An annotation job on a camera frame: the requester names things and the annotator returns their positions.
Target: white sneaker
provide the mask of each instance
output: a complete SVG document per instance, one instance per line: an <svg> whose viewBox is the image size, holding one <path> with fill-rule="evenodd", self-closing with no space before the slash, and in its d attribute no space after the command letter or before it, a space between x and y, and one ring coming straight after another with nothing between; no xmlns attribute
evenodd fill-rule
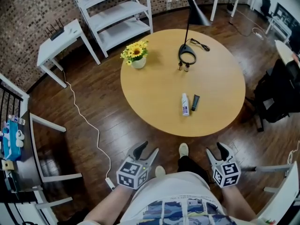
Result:
<svg viewBox="0 0 300 225"><path fill-rule="evenodd" d="M157 166L156 169L155 169L155 176L157 178L159 178L159 177L162 177L162 176L165 176L165 175L166 175L165 169L162 166Z"/></svg>
<svg viewBox="0 0 300 225"><path fill-rule="evenodd" d="M186 143L180 144L179 155L180 155L180 158L182 158L183 156L188 156L188 145Z"/></svg>

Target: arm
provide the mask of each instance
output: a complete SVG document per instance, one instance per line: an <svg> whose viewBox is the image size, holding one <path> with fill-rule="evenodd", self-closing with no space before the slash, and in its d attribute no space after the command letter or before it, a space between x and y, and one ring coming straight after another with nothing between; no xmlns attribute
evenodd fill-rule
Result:
<svg viewBox="0 0 300 225"><path fill-rule="evenodd" d="M104 200L102 200L84 220L95 221L101 225L113 225L133 190L125 186L117 186Z"/></svg>
<svg viewBox="0 0 300 225"><path fill-rule="evenodd" d="M248 222L256 219L256 214L236 186L222 188L222 194L229 216Z"/></svg>

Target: black desk lamp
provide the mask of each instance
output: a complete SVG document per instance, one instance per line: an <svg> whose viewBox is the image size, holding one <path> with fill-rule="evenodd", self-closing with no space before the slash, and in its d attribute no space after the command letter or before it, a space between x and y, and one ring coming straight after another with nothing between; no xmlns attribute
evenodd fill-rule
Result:
<svg viewBox="0 0 300 225"><path fill-rule="evenodd" d="M207 20L203 12L199 9L197 6L195 0L187 0L188 4L190 6L190 11L188 15L188 20L187 20L187 33L186 33L186 38L184 40L184 44L180 46L179 52L178 52L178 57L181 62L187 63L182 60L181 55L184 53L189 53L194 57L193 62L189 62L189 64L194 64L197 61L196 54L194 53L193 49L190 48L187 43L187 37L188 37L188 28L190 24L194 25L204 25L204 26L210 26L210 22Z"/></svg>

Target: lamp base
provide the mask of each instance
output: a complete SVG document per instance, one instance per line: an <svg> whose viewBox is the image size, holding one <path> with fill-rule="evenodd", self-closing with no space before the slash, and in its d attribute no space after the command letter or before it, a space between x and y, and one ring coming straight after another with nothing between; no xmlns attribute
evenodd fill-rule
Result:
<svg viewBox="0 0 300 225"><path fill-rule="evenodd" d="M194 61L193 62L185 62L184 60L182 60L182 58L181 58L181 55L182 54L184 54L184 53L189 53L189 54L191 54L193 57L194 57ZM188 45L184 45L184 44L182 44L181 46L180 46L180 49L179 49L179 51L178 51L178 57L179 57L179 60L180 61L182 61L183 63L185 63L185 64L194 64L196 61L197 61L197 57L196 57L196 54L194 53L194 51L193 51L193 49L192 48L190 48Z"/></svg>

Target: person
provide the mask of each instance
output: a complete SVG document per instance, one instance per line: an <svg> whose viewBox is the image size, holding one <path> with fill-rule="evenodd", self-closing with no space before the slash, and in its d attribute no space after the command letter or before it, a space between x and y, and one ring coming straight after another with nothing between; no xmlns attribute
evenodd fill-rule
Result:
<svg viewBox="0 0 300 225"><path fill-rule="evenodd" d="M188 146L179 147L178 172L166 174L162 166L156 177L134 195L120 225L247 225L256 215L236 186L222 188L223 209L211 193L204 169L188 157ZM118 185L80 225L113 225L133 190Z"/></svg>

